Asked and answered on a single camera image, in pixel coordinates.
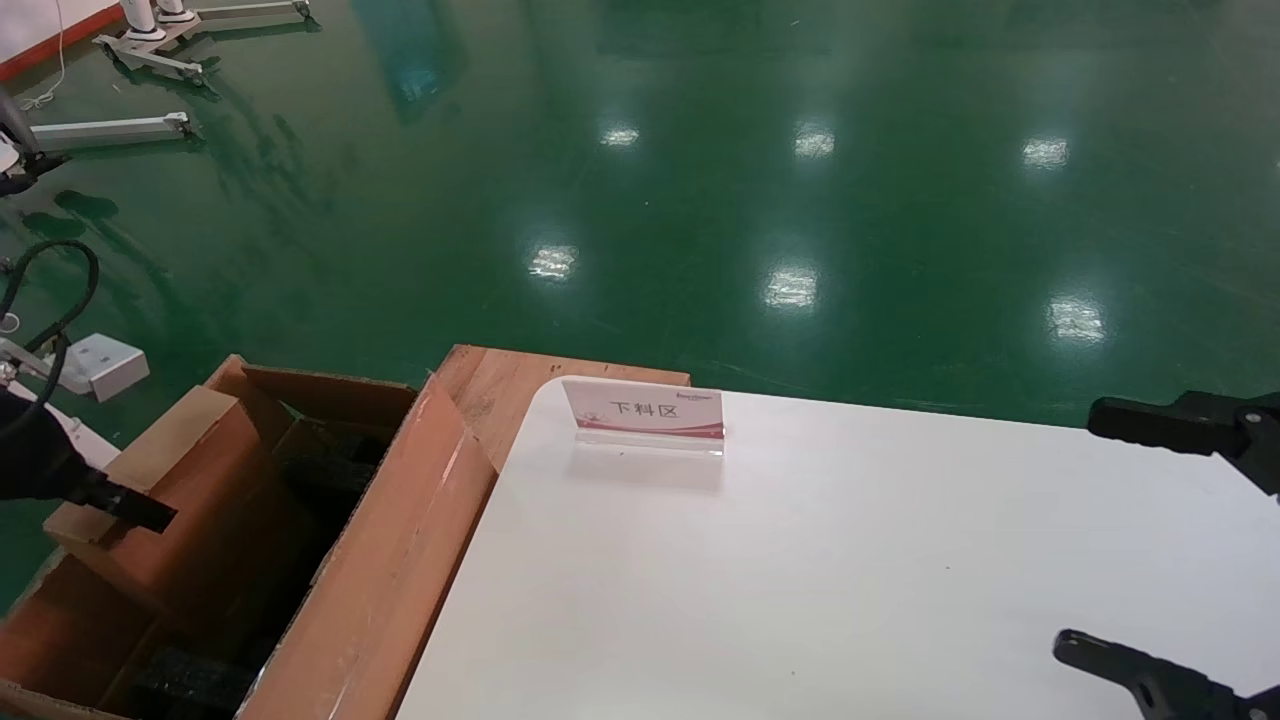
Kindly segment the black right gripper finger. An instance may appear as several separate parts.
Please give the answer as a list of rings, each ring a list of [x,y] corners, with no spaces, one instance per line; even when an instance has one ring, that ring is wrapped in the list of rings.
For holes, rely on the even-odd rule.
[[[1279,393],[1238,398],[1185,392],[1167,405],[1103,397],[1089,409],[1087,430],[1100,438],[1219,455],[1263,495],[1279,495]]]
[[[1053,657],[1129,691],[1144,719],[1277,719],[1279,688],[1243,697],[1194,669],[1103,641],[1061,630]]]

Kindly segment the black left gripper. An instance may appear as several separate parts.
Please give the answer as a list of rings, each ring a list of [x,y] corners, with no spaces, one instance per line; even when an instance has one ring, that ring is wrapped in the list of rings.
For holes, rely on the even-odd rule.
[[[45,405],[1,397],[1,500],[84,502],[131,527],[161,534],[177,510],[93,470]]]

